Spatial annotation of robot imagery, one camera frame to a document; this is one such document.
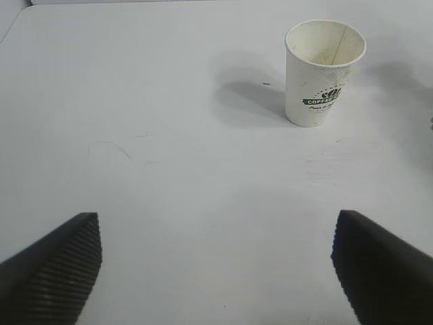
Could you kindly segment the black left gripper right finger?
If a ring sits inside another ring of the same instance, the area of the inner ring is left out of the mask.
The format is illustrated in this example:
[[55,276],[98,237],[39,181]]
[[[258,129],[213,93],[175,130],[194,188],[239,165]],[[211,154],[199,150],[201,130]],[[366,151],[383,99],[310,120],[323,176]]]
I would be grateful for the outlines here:
[[357,211],[338,215],[331,254],[360,324],[431,324],[432,258]]

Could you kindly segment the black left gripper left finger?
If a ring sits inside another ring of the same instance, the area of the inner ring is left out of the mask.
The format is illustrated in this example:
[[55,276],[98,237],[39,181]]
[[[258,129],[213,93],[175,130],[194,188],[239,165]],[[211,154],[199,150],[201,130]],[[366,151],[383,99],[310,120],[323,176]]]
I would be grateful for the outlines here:
[[75,324],[102,264],[97,213],[79,213],[1,263],[2,324]]

